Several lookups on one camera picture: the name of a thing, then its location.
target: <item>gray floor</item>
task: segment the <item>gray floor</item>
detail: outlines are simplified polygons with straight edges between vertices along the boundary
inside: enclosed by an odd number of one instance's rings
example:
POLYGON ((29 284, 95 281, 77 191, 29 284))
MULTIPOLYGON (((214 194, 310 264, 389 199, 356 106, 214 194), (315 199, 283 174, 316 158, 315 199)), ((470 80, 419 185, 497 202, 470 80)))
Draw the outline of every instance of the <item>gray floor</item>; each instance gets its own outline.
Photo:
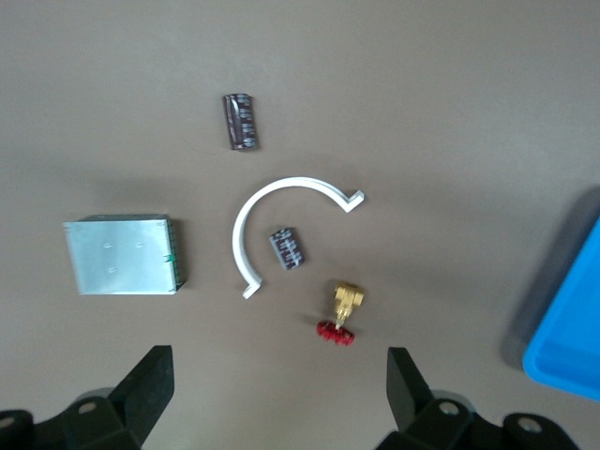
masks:
POLYGON ((0 3, 0 410, 48 418, 172 344, 147 450, 369 449, 405 346, 488 420, 540 413, 600 448, 600 403, 515 364, 532 286, 600 179, 599 29, 595 1, 0 3), (259 151, 228 149, 220 96, 240 91, 259 151), (259 203, 246 301, 233 220, 291 175, 367 200, 259 203), (185 288, 78 296, 61 223, 136 212, 181 221, 185 288), (280 226, 298 270, 269 246, 280 226), (350 348, 311 324, 337 279, 367 291, 350 348))

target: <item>silver metal box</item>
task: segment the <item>silver metal box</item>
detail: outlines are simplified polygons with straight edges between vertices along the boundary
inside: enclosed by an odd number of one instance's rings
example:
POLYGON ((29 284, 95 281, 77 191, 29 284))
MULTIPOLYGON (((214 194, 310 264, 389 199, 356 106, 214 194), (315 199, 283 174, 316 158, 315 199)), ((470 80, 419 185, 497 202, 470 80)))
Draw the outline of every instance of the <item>silver metal box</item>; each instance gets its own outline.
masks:
POLYGON ((64 225, 79 293, 173 294, 183 284, 165 215, 91 216, 64 225))

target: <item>c-shaped white object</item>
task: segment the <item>c-shaped white object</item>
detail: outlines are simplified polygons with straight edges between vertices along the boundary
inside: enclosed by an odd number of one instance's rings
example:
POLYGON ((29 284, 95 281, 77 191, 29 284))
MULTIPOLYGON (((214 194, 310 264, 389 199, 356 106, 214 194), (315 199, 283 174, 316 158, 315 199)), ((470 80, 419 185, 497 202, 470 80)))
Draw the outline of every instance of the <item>c-shaped white object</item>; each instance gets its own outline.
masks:
POLYGON ((258 200, 274 190, 283 188, 310 188, 318 190, 336 202, 341 209, 347 213, 350 213, 365 199, 365 194, 360 190, 356 191, 354 195, 348 198, 337 187, 330 185, 329 183, 325 183, 322 180, 317 180, 316 178, 307 178, 305 176, 293 176, 274 181, 250 197, 247 202, 244 203, 242 209, 240 209, 240 212, 233 224, 232 233, 233 257, 235 258, 235 263, 237 264, 240 274, 242 274, 242 277, 244 277, 247 282, 247 288, 243 294, 244 298, 246 299, 249 299, 252 294, 259 290, 261 287, 261 282, 263 281, 261 276, 256 272, 256 270, 254 270, 254 267, 252 267, 252 264, 248 259, 248 255, 246 254, 246 248, 244 246, 244 228, 246 227, 246 219, 250 214, 250 210, 258 200))

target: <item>metal box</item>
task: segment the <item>metal box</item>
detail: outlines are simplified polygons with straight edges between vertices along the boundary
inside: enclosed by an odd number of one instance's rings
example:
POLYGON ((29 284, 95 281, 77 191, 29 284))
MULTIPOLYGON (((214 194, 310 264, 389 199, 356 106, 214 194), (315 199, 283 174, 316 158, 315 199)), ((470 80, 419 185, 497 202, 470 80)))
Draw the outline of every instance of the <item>metal box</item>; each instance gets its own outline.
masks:
POLYGON ((173 294, 182 286, 167 216, 91 216, 64 225, 79 293, 173 294))

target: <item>white curved bracket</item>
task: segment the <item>white curved bracket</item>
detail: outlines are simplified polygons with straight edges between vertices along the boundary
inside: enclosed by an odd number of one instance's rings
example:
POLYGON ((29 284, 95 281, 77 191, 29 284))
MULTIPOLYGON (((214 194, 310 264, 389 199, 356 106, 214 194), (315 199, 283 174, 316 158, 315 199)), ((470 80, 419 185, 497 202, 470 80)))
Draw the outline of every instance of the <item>white curved bracket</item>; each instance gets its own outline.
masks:
POLYGON ((243 294, 244 298, 246 299, 250 298, 252 294, 259 290, 261 287, 261 282, 263 281, 261 276, 256 272, 256 270, 254 270, 254 267, 252 267, 252 264, 248 259, 248 255, 246 254, 246 248, 244 245, 244 228, 246 227, 246 219, 250 214, 250 210, 258 200, 274 190, 283 188, 310 188, 318 190, 336 202, 341 209, 347 213, 350 213, 365 199, 365 194, 360 190, 356 191, 354 195, 348 198, 337 187, 330 185, 329 183, 325 183, 322 180, 317 180, 316 178, 307 178, 305 176, 293 176, 274 181, 250 197, 247 202, 244 203, 242 209, 240 209, 240 212, 238 213, 233 224, 232 233, 233 257, 235 258, 235 263, 237 264, 240 274, 242 274, 242 277, 244 277, 247 282, 247 288, 243 294))

